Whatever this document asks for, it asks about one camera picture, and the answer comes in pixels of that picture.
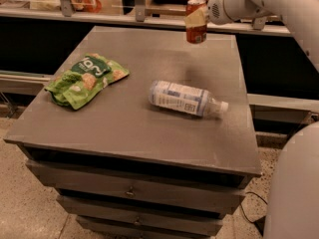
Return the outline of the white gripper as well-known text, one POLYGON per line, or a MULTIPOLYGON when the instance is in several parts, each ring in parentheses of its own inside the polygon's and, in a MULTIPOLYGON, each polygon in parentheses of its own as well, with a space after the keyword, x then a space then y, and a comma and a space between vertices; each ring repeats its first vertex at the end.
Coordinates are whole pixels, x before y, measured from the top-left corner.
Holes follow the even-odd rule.
POLYGON ((199 7, 191 12, 184 18, 184 23, 186 28, 195 28, 205 26, 208 20, 215 25, 223 25, 262 15, 263 10, 251 0, 208 0, 207 7, 199 7))

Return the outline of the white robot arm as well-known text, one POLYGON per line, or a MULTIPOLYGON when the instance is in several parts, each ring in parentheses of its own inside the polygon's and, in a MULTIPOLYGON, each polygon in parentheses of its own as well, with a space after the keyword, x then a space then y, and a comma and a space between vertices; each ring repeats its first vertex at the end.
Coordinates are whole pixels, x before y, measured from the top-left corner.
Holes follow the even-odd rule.
MULTIPOLYGON (((209 0, 185 16, 185 26, 222 25, 254 9, 280 17, 311 64, 318 66, 318 0, 209 0)), ((319 239, 319 122, 297 131, 280 152, 264 239, 319 239)))

